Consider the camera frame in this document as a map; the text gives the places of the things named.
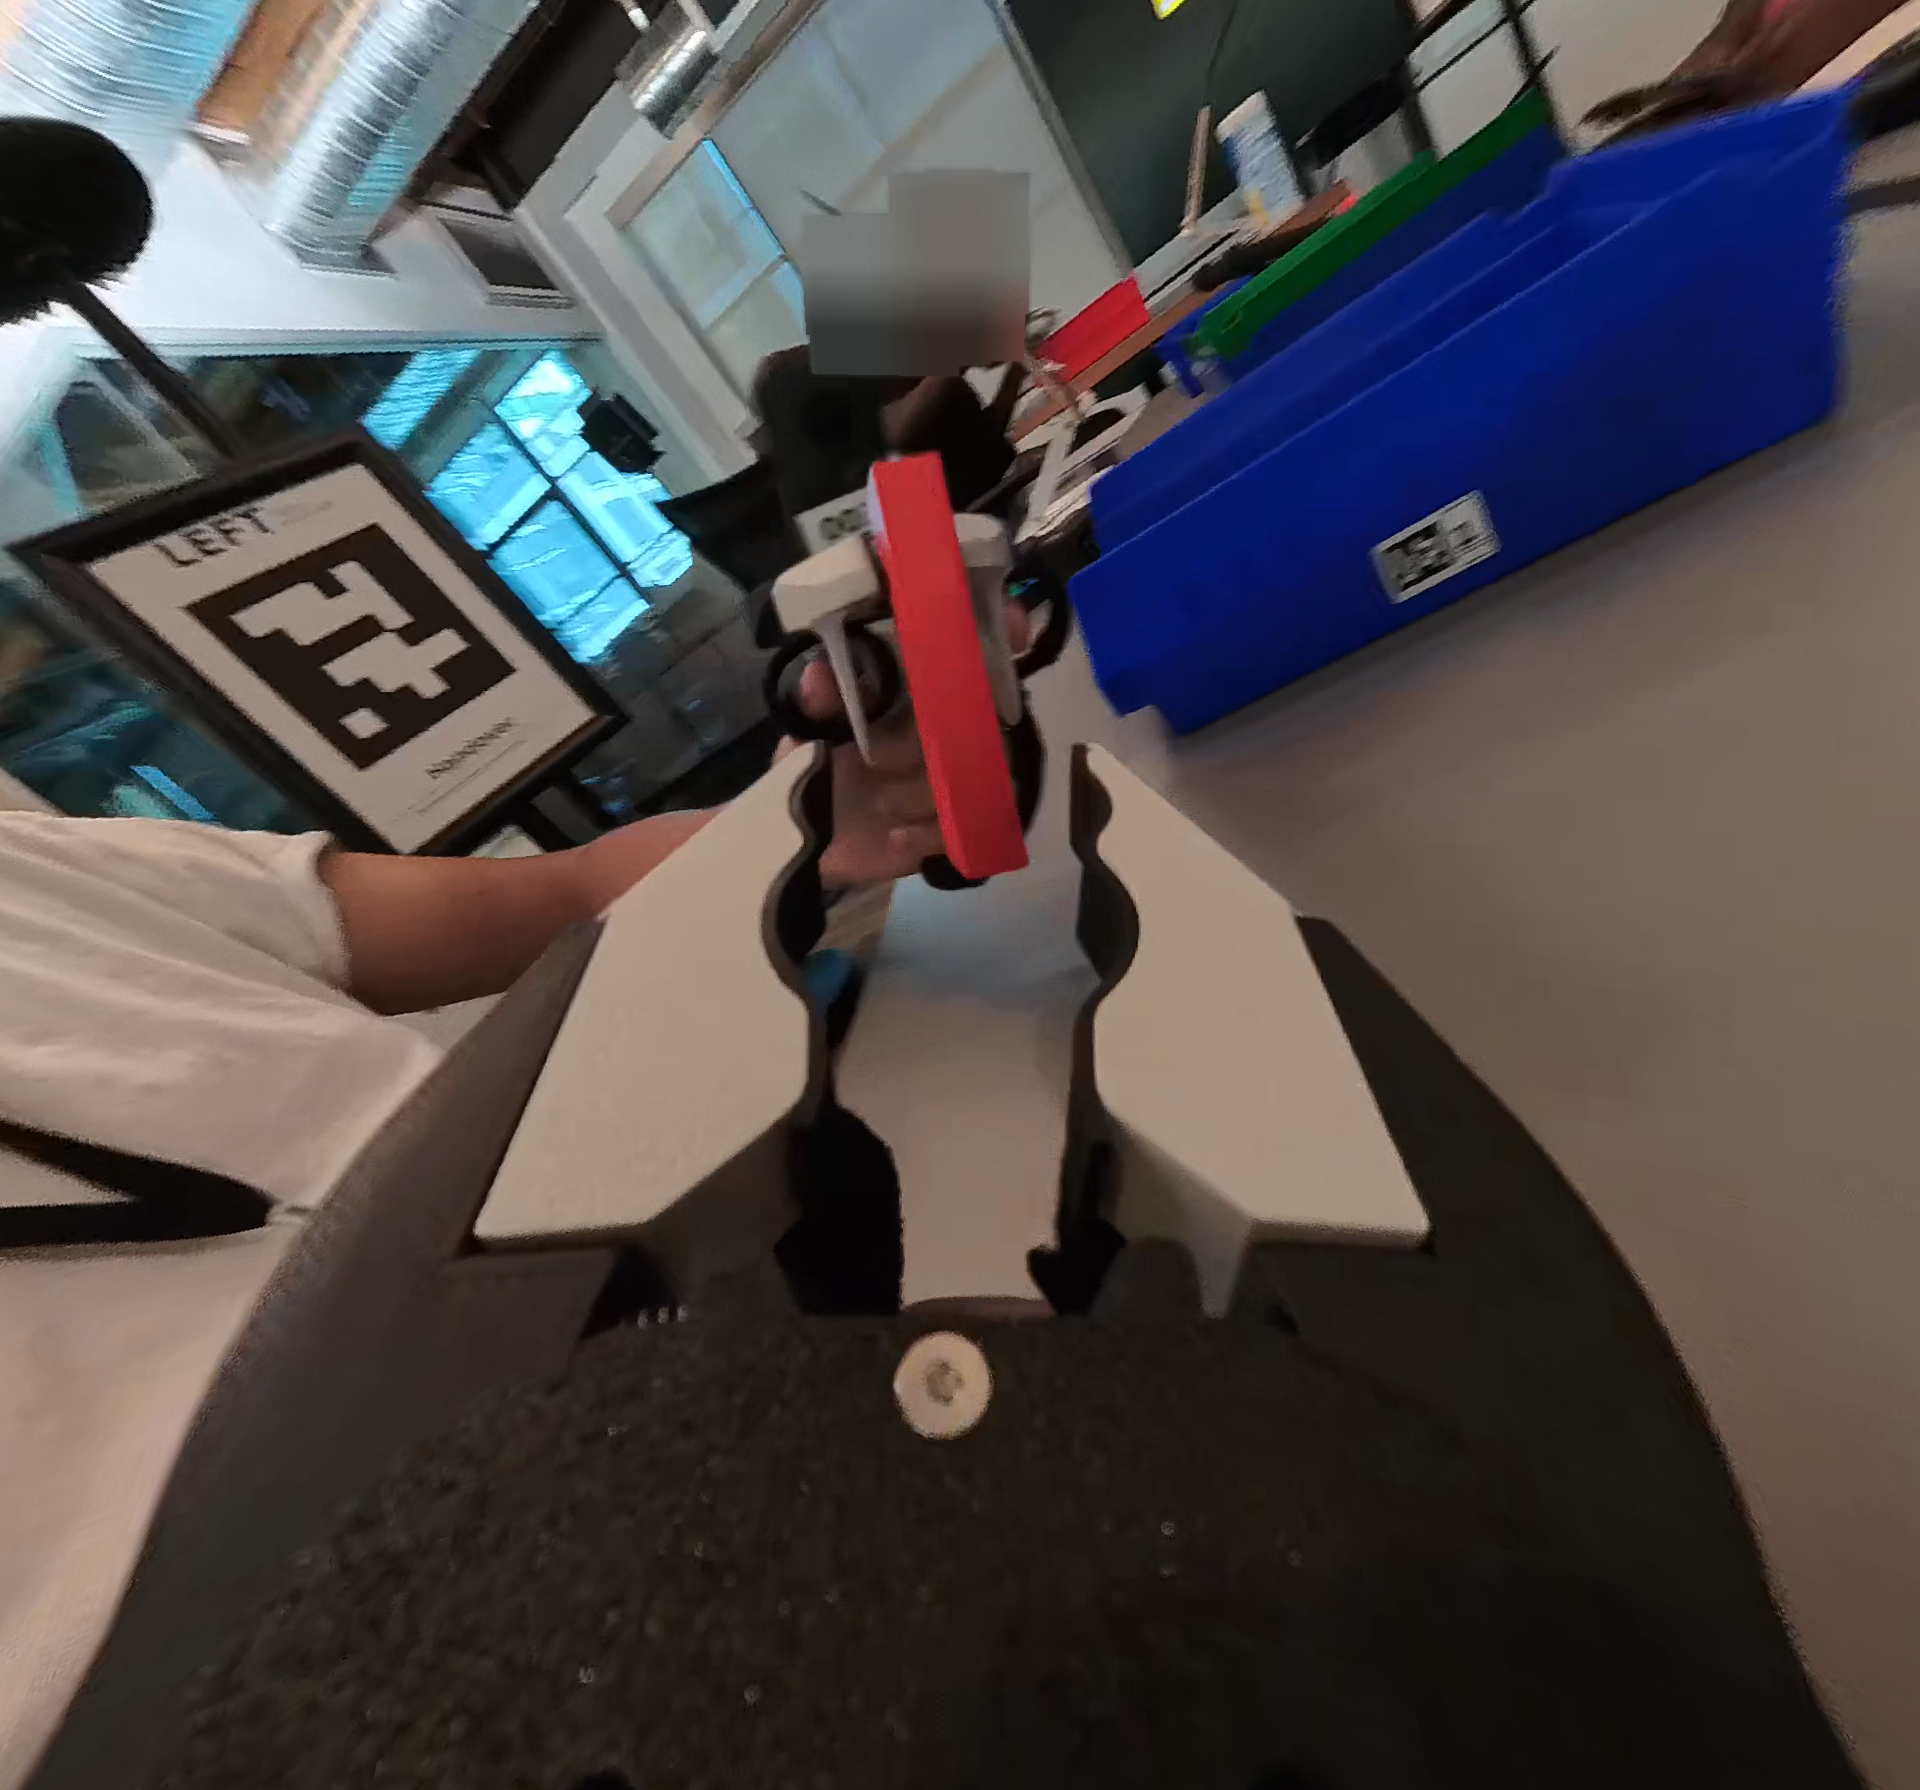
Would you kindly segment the blue plastic bin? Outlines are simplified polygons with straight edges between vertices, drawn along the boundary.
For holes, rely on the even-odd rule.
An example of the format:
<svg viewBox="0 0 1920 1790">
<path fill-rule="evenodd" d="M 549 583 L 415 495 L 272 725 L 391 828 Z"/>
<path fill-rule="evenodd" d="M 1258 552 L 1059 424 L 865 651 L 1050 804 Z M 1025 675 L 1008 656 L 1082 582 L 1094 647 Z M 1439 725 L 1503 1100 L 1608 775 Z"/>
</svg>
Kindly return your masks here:
<svg viewBox="0 0 1920 1790">
<path fill-rule="evenodd" d="M 1854 89 L 1546 173 L 1092 489 L 1092 675 L 1178 734 L 1833 412 Z"/>
</svg>

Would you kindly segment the person's left hand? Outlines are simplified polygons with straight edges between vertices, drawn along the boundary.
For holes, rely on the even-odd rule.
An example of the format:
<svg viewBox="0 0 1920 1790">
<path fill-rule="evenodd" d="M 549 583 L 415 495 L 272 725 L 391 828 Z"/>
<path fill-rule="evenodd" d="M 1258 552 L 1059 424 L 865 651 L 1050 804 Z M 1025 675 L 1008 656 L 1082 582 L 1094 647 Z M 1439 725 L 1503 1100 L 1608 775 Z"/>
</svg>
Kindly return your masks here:
<svg viewBox="0 0 1920 1790">
<path fill-rule="evenodd" d="M 868 747 L 830 754 L 833 836 L 821 857 L 829 895 L 896 885 L 945 855 L 920 722 L 908 697 L 868 725 Z"/>
</svg>

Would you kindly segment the red plastic bin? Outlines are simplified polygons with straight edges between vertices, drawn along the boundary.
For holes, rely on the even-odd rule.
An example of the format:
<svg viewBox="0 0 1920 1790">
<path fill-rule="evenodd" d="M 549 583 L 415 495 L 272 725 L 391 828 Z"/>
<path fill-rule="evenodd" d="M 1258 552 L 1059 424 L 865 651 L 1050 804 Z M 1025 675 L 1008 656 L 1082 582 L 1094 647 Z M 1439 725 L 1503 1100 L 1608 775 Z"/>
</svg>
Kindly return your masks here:
<svg viewBox="0 0 1920 1790">
<path fill-rule="evenodd" d="M 1031 358 L 1037 365 L 1057 372 L 1059 379 L 1077 382 L 1153 325 L 1154 316 L 1138 277 L 1126 275 L 1084 310 L 1050 327 Z"/>
</svg>

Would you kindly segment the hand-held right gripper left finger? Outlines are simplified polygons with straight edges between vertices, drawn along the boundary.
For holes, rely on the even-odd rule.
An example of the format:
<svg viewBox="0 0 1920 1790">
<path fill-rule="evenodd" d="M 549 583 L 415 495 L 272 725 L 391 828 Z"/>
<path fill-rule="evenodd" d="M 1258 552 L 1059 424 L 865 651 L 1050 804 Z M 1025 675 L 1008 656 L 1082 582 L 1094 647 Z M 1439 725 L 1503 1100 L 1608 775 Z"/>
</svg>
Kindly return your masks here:
<svg viewBox="0 0 1920 1790">
<path fill-rule="evenodd" d="M 806 747 L 602 915 L 472 1233 L 491 1252 L 631 1252 L 685 1298 L 797 1216 L 790 1140 L 830 1096 L 819 859 L 835 760 Z"/>
</svg>

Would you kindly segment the black round object on pole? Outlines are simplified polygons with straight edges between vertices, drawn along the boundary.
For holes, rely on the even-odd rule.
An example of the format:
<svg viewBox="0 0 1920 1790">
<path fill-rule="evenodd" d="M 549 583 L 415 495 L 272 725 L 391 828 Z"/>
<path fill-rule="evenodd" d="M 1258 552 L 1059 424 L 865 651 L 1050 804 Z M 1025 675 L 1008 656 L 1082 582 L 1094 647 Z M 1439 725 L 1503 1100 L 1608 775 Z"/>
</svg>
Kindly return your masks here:
<svg viewBox="0 0 1920 1790">
<path fill-rule="evenodd" d="M 109 137 L 76 122 L 3 119 L 3 324 L 76 313 L 212 453 L 236 458 L 228 424 L 105 298 L 145 254 L 156 222 L 150 179 Z"/>
</svg>

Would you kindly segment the white wipes canister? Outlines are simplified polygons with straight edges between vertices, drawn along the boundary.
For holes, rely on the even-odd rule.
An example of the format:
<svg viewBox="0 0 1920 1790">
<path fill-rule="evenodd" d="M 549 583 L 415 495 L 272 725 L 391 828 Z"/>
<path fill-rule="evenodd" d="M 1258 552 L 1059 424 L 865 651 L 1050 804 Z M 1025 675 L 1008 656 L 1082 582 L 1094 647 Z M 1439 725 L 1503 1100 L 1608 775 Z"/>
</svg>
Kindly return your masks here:
<svg viewBox="0 0 1920 1790">
<path fill-rule="evenodd" d="M 1246 217 L 1260 229 L 1305 206 L 1302 171 L 1263 91 L 1212 119 L 1212 140 L 1238 186 Z"/>
</svg>

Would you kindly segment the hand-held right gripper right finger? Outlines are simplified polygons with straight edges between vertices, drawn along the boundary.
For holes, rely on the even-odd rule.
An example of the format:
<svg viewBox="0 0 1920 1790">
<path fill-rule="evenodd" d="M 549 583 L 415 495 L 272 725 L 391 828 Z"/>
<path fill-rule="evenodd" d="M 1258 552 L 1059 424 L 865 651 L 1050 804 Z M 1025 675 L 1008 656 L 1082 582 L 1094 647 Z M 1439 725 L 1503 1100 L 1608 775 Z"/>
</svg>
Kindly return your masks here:
<svg viewBox="0 0 1920 1790">
<path fill-rule="evenodd" d="M 1294 902 L 1102 747 L 1075 747 L 1072 1026 L 1047 1305 L 1087 1314 L 1120 1254 L 1185 1248 L 1231 1310 L 1252 1248 L 1419 1248 L 1429 1216 Z"/>
</svg>

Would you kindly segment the green plastic bin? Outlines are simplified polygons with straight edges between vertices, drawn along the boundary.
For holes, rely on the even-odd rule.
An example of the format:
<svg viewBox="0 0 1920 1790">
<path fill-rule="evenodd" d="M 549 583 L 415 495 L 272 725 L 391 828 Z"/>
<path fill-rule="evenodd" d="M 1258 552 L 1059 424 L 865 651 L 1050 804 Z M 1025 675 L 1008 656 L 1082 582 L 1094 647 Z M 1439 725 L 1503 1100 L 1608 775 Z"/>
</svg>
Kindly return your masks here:
<svg viewBox="0 0 1920 1790">
<path fill-rule="evenodd" d="M 1452 153 L 1417 156 L 1215 298 L 1174 332 L 1171 358 L 1187 384 L 1212 368 L 1241 377 L 1480 217 L 1520 209 L 1563 156 L 1548 98 L 1527 91 Z"/>
</svg>

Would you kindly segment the red block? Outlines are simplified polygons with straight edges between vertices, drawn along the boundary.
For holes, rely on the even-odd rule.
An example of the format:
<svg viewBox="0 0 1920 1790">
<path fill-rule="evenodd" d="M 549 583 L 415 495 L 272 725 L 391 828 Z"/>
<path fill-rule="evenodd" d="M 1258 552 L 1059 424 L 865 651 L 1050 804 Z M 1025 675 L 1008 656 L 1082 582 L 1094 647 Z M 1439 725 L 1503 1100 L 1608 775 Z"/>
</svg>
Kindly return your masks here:
<svg viewBox="0 0 1920 1790">
<path fill-rule="evenodd" d="M 1028 845 L 942 458 L 877 462 L 868 508 L 945 861 L 967 891 L 1023 869 Z"/>
</svg>

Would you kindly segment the person's white shirt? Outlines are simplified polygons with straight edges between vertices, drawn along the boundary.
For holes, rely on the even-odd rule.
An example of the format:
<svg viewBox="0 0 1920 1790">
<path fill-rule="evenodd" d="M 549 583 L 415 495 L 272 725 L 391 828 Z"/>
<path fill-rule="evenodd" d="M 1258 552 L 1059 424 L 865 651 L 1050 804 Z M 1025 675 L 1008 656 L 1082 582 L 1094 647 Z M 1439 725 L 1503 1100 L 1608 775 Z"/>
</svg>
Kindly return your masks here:
<svg viewBox="0 0 1920 1790">
<path fill-rule="evenodd" d="M 440 1060 L 350 993 L 335 850 L 4 812 L 4 1785 L 307 1218 Z"/>
</svg>

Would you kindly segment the dark wall board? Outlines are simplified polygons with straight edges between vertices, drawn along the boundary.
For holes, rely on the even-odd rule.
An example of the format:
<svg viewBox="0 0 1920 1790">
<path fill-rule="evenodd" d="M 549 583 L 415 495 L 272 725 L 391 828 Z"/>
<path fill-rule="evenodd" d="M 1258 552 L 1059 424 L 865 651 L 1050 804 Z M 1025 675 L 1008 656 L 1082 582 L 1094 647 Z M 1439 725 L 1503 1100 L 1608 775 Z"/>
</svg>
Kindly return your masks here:
<svg viewBox="0 0 1920 1790">
<path fill-rule="evenodd" d="M 1009 14 L 1133 262 L 1171 241 L 1192 132 L 1254 91 L 1289 145 L 1310 138 L 1412 50 L 1402 0 L 1012 0 Z"/>
</svg>

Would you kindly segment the person's left forearm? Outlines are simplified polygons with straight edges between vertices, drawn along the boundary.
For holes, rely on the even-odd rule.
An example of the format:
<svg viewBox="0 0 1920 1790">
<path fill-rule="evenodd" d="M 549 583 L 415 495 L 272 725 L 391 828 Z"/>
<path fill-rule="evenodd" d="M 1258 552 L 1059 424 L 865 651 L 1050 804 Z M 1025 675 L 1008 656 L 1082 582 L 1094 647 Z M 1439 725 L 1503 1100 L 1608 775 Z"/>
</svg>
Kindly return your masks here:
<svg viewBox="0 0 1920 1790">
<path fill-rule="evenodd" d="M 517 859 L 328 853 L 320 878 L 339 913 L 348 990 L 382 1015 L 497 998 L 713 818 L 714 810 L 669 812 Z"/>
</svg>

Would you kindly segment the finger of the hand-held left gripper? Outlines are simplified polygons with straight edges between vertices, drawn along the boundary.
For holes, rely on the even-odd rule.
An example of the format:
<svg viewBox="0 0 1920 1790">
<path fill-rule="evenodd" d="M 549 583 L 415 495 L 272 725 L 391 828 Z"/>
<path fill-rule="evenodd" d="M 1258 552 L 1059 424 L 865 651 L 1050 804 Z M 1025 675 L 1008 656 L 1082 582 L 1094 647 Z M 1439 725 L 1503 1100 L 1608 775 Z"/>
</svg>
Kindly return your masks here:
<svg viewBox="0 0 1920 1790">
<path fill-rule="evenodd" d="M 866 749 L 868 725 L 894 710 L 894 644 L 877 629 L 892 614 L 883 588 L 865 536 L 843 536 L 774 582 L 780 642 L 770 657 L 770 712 L 786 736 Z M 815 667 L 833 684 L 833 707 L 821 715 L 802 697 Z"/>
<path fill-rule="evenodd" d="M 979 644 L 995 712 L 1025 712 L 1021 656 L 1028 647 L 1028 614 L 1012 592 L 1012 541 L 992 512 L 963 511 L 956 535 L 967 589 L 967 633 Z"/>
</svg>

